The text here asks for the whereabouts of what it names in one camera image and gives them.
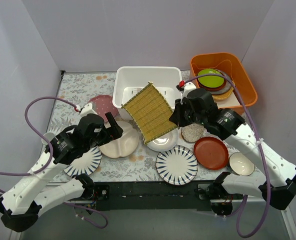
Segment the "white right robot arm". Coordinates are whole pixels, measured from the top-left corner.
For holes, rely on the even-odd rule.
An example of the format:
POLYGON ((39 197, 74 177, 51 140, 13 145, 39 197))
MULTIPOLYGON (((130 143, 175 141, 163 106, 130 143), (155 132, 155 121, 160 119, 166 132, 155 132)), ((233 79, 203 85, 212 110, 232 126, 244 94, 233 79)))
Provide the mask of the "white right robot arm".
POLYGON ((296 165, 288 162, 263 141, 234 110, 218 108, 202 88, 179 88, 169 120, 178 127, 201 124, 212 135, 233 146, 261 172, 259 177, 221 173, 208 187, 208 194, 225 199, 232 194, 263 198, 270 206, 285 210, 296 195, 296 165))

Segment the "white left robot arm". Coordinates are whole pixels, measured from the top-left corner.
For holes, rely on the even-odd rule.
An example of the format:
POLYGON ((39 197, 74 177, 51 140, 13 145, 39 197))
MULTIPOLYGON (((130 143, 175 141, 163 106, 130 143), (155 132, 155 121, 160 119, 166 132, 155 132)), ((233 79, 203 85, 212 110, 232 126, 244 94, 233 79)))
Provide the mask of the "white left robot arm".
POLYGON ((14 187, 0 194, 1 221, 15 232, 30 228, 48 210, 71 199, 89 200, 95 193, 93 180, 85 173, 51 190, 44 187, 63 169, 94 147, 122 137, 123 130, 113 115, 102 117, 89 113, 77 125, 66 127, 46 146, 36 164, 14 187))

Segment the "blue striped white plate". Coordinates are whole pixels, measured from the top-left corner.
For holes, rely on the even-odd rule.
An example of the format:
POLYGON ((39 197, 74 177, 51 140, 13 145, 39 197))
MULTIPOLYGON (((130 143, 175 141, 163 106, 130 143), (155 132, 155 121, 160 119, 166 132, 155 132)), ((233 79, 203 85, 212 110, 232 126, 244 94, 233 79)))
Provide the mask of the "blue striped white plate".
POLYGON ((176 145, 168 151, 158 153, 156 170, 165 182, 174 186, 183 186, 195 178, 198 161, 187 147, 176 145))

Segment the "yellow bamboo mat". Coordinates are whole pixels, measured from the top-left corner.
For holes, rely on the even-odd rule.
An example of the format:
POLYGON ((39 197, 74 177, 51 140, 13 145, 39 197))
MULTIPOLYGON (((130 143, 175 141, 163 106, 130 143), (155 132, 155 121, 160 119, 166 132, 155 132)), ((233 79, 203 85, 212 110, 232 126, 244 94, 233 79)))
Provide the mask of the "yellow bamboo mat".
POLYGON ((145 145, 177 128, 169 121, 173 113, 171 106, 152 82, 148 82, 122 108, 139 127, 145 145))

